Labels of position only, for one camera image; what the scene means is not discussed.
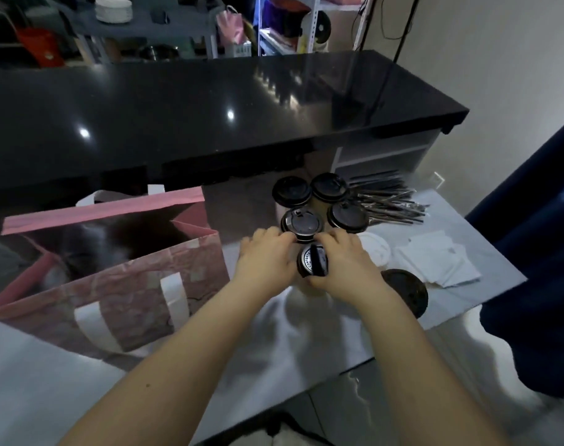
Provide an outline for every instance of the electrical outlet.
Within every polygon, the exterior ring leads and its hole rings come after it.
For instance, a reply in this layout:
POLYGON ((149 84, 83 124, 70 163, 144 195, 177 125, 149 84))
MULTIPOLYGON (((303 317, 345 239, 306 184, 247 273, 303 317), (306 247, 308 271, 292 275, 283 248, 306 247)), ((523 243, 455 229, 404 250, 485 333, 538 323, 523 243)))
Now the electrical outlet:
POLYGON ((435 187, 435 189, 439 189, 445 182, 445 179, 439 173, 433 172, 433 174, 429 177, 429 181, 435 187))

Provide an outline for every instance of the white napkin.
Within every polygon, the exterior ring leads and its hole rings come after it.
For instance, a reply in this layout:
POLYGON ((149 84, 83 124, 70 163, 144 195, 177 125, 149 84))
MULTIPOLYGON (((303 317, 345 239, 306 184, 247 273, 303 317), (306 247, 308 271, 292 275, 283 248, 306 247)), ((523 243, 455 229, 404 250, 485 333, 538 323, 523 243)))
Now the white napkin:
POLYGON ((460 285, 481 277, 470 262, 466 248, 454 244, 444 231, 412 236, 406 246, 396 247, 398 264, 423 282, 444 288, 460 285))

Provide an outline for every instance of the person's right hand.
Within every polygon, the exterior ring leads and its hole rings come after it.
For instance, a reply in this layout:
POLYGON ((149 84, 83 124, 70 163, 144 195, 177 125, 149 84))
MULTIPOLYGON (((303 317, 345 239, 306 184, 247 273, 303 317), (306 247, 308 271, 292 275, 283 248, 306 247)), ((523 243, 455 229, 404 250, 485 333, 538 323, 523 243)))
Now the person's right hand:
POLYGON ((315 239, 325 249, 328 275, 307 277, 312 286, 352 305, 369 297, 396 294, 383 280, 357 235, 334 228, 330 233, 316 234, 315 239))

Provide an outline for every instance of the forearm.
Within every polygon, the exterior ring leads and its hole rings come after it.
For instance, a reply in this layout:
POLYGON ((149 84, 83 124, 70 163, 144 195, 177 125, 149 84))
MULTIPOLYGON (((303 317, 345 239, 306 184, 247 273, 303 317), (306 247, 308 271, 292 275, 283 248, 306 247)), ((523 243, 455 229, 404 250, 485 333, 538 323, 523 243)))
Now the forearm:
POLYGON ((357 308, 371 335, 402 444, 509 444, 443 362, 397 294, 368 298, 357 308))
POLYGON ((61 444, 187 444, 237 340, 265 302, 229 283, 87 412, 61 444))

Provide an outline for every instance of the hand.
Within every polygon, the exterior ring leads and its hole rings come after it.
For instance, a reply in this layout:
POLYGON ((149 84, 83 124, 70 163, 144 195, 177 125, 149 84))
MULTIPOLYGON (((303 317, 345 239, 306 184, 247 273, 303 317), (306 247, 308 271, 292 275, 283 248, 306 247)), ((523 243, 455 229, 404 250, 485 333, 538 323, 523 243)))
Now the hand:
POLYGON ((233 282, 267 299, 279 294, 297 274, 296 263, 289 261, 294 242, 292 232, 282 233, 278 227, 260 228, 253 238, 243 238, 233 282))
POLYGON ((328 275, 307 277, 312 286, 352 305, 358 305, 370 297, 379 297, 380 294, 397 295, 385 283, 357 235, 334 228, 330 233, 318 233, 315 239, 325 249, 328 275))

